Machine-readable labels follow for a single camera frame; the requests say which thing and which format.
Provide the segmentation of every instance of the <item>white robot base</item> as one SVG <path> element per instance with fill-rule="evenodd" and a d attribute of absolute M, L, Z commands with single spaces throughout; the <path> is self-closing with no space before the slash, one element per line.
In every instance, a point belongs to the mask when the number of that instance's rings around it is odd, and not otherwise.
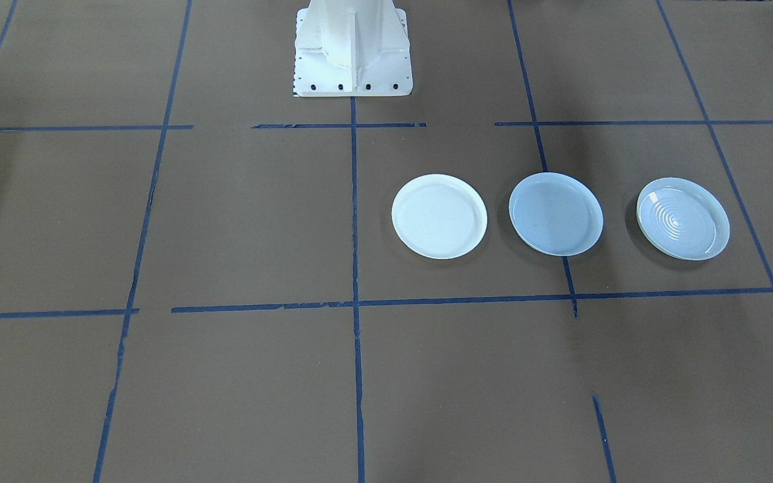
<path fill-rule="evenodd" d="M 312 0 L 297 12 L 294 95 L 408 95 L 407 15 L 393 0 Z"/>

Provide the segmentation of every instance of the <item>metal base plate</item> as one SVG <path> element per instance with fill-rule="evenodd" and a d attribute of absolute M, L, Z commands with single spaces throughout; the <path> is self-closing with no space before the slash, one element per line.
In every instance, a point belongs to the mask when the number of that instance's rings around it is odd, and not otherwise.
<path fill-rule="evenodd" d="M 309 9 L 297 12 L 297 31 Z M 396 9 L 407 34 L 407 13 Z M 321 52 L 297 51 L 294 61 L 294 95 L 300 97 L 408 95 L 413 89 L 410 52 L 383 52 L 362 71 L 357 89 L 353 73 L 335 67 Z"/>

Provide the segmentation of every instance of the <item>light blue plate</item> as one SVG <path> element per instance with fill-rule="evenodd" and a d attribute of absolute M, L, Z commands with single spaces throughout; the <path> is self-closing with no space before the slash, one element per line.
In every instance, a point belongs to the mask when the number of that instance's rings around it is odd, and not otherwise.
<path fill-rule="evenodd" d="M 604 215 L 598 199 L 580 181 L 559 173 L 524 178 L 509 198 L 518 236 L 549 256 L 576 256 L 601 237 Z"/>

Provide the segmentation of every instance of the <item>plate with concentric rings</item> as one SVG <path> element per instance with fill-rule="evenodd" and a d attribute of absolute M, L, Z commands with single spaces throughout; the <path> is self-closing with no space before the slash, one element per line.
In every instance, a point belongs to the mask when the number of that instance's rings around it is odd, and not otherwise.
<path fill-rule="evenodd" d="M 659 178 L 637 197 L 637 222 L 658 250 L 681 260 L 708 260 L 729 242 L 729 218 L 712 193 L 683 178 Z"/>

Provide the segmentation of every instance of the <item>white plate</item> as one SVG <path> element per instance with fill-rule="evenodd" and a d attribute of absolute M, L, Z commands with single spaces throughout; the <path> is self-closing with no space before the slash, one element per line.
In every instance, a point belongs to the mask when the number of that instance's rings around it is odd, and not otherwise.
<path fill-rule="evenodd" d="M 598 199 L 580 181 L 559 173 L 524 178 L 509 198 L 509 217 L 521 239 L 549 256 L 576 256 L 601 237 Z"/>
<path fill-rule="evenodd" d="M 637 222 L 648 241 L 681 260 L 708 260 L 729 242 L 729 219 L 718 200 L 683 178 L 660 178 L 637 197 Z"/>
<path fill-rule="evenodd" d="M 454 259 L 482 241 L 488 212 L 469 184 L 447 174 L 426 174 L 395 195 L 393 227 L 401 241 L 421 256 Z"/>

